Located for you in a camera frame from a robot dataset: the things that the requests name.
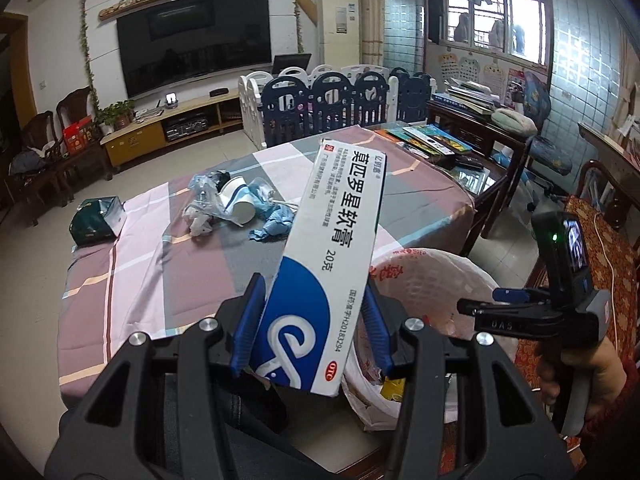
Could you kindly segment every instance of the blue gripper pad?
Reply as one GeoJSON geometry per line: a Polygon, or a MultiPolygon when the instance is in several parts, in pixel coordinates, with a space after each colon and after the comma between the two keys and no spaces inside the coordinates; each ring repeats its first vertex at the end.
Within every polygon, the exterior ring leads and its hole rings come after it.
{"type": "Polygon", "coordinates": [[[391,334],[376,301],[376,295],[368,284],[364,290],[360,312],[376,364],[385,376],[389,376],[394,366],[391,357],[391,334]]]}
{"type": "Polygon", "coordinates": [[[529,293],[521,288],[496,288],[493,297],[502,303],[529,303],[529,293]]]}
{"type": "Polygon", "coordinates": [[[244,311],[238,321],[232,335],[232,353],[229,368],[234,377],[248,366],[251,350],[254,347],[255,337],[258,333],[258,325],[264,311],[266,296],[266,284],[260,274],[252,278],[248,290],[242,300],[244,311]]]}

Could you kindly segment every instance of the door frame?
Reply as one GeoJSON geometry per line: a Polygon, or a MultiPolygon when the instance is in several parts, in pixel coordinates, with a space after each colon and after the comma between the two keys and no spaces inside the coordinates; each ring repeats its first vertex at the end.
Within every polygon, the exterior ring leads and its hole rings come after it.
{"type": "Polygon", "coordinates": [[[9,65],[15,111],[23,128],[37,112],[29,70],[28,17],[23,14],[0,14],[0,33],[9,37],[9,65]]]}

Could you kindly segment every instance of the computer monitor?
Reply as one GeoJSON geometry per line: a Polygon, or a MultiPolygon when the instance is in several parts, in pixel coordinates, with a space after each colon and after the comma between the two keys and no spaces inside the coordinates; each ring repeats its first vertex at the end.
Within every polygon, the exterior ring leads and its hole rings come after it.
{"type": "Polygon", "coordinates": [[[302,70],[306,70],[311,61],[311,54],[281,54],[273,58],[273,75],[279,75],[284,69],[290,66],[297,66],[302,70]]]}

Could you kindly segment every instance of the small speaker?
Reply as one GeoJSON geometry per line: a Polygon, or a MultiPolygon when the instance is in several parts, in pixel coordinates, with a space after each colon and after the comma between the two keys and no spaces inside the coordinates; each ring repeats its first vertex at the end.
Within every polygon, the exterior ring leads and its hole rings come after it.
{"type": "Polygon", "coordinates": [[[216,88],[209,92],[209,97],[217,97],[219,95],[224,95],[229,93],[229,88],[216,88]]]}

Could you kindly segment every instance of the doorway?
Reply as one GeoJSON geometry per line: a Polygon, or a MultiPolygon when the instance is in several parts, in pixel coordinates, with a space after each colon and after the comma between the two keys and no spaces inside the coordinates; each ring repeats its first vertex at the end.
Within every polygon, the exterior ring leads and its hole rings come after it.
{"type": "Polygon", "coordinates": [[[27,17],[0,14],[0,210],[14,204],[9,165],[20,151],[20,130],[35,115],[29,72],[27,17]]]}

